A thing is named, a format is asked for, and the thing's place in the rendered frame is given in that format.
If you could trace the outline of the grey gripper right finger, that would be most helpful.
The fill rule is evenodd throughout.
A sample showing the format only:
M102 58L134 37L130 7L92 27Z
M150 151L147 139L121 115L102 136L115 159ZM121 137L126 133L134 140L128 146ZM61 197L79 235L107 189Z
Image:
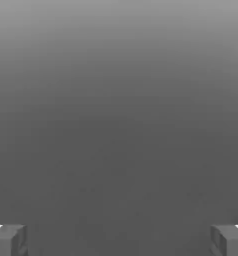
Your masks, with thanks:
M238 224L212 225L211 256L238 256Z

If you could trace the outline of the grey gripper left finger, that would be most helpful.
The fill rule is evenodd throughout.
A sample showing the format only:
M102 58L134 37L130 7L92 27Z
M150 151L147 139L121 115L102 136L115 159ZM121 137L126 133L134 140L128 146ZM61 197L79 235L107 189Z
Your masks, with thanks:
M24 224L0 224L0 256L28 256L27 235Z

